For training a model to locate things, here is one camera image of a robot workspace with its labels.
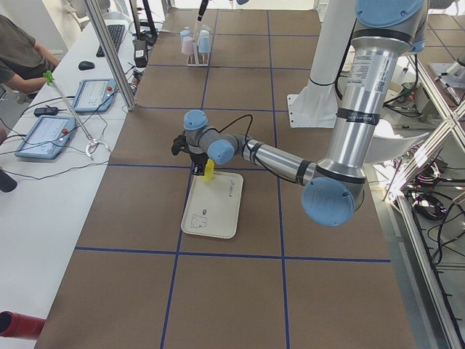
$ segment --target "white tray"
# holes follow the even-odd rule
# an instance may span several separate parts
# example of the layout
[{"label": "white tray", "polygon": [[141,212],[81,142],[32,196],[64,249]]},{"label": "white tray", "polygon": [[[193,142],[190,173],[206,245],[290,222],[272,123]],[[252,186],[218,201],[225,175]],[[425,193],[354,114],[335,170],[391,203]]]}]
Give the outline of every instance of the white tray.
[{"label": "white tray", "polygon": [[232,238],[238,225],[243,178],[240,174],[214,172],[209,182],[194,176],[182,216],[186,234]]}]

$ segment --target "black label on robot arm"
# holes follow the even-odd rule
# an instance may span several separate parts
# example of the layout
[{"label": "black label on robot arm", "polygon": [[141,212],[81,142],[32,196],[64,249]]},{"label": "black label on robot arm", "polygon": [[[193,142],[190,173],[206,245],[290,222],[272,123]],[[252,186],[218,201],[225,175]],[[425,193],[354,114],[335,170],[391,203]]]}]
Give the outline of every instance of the black label on robot arm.
[{"label": "black label on robot arm", "polygon": [[379,123],[379,114],[363,113],[362,111],[351,111],[350,109],[339,108],[337,117],[346,119],[346,122],[358,122],[376,126]]}]

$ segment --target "blue device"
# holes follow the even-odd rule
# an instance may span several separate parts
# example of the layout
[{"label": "blue device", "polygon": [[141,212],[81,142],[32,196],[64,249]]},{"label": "blue device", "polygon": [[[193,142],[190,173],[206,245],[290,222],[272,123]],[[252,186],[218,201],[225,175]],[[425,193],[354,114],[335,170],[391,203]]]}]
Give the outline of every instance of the blue device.
[{"label": "blue device", "polygon": [[73,116],[40,116],[15,155],[20,158],[54,159],[69,141],[75,128],[76,120]]},{"label": "blue device", "polygon": [[73,108],[77,113],[102,113],[110,107],[115,92],[116,81],[113,79],[82,80]]}]

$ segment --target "blue joint cap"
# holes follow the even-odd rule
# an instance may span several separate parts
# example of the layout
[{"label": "blue joint cap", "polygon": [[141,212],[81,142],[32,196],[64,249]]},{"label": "blue joint cap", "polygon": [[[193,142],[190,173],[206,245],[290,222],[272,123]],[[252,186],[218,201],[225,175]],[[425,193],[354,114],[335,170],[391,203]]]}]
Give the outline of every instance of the blue joint cap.
[{"label": "blue joint cap", "polygon": [[426,40],[420,40],[420,41],[414,42],[411,47],[411,52],[419,53],[423,51],[425,43],[426,43]]},{"label": "blue joint cap", "polygon": [[316,223],[335,227],[352,219],[354,198],[341,182],[328,177],[316,177],[305,185],[302,206]]},{"label": "blue joint cap", "polygon": [[416,14],[425,0],[357,0],[355,14],[370,28],[386,28]]},{"label": "blue joint cap", "polygon": [[196,131],[208,124],[206,114],[198,109],[192,109],[184,115],[184,128],[187,131]]},{"label": "blue joint cap", "polygon": [[215,164],[224,165],[233,158],[235,149],[227,140],[215,140],[206,153]]}]

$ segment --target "green clip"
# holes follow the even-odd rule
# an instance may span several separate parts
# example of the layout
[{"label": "green clip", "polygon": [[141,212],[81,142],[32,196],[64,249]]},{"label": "green clip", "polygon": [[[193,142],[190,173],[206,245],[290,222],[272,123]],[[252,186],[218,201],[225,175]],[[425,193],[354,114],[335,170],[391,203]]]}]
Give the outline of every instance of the green clip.
[{"label": "green clip", "polygon": [[52,82],[53,82],[53,75],[52,75],[52,72],[51,71],[46,71],[44,73],[44,78],[47,79],[46,80],[46,84],[51,86],[52,85]]}]

